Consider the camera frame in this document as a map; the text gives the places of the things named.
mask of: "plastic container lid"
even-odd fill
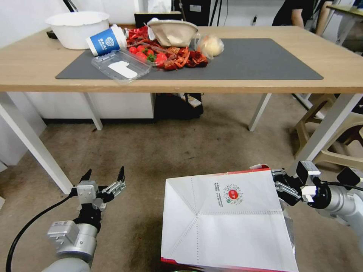
[[[151,65],[133,56],[125,49],[95,57],[92,65],[119,84],[127,84],[151,70]]]

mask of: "black bag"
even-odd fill
[[[187,95],[190,95],[202,102],[202,94],[200,93],[185,93],[184,96],[186,101],[182,100],[178,96],[168,93],[158,95],[155,100],[155,118],[181,120],[199,118],[203,113],[203,104],[193,108],[193,106],[188,102]]]

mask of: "blue paper cup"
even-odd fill
[[[94,56],[105,55],[112,50],[126,48],[127,42],[121,27],[111,26],[109,29],[86,39]]]

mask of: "table top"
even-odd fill
[[[327,7],[336,11],[341,11],[343,13],[348,13],[363,17],[363,11],[357,10],[356,6],[329,5]]]
[[[41,31],[0,49],[0,92],[363,93],[363,58],[302,28],[199,27],[199,31],[213,33],[223,39],[273,39],[324,79],[138,79],[122,86],[113,80],[55,79],[83,51],[66,49],[58,40],[49,39],[45,31]]]

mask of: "baseboard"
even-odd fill
[[[93,124],[92,119],[64,119],[64,118],[43,118],[46,125],[48,124]],[[101,118],[102,124],[153,124],[155,118]]]

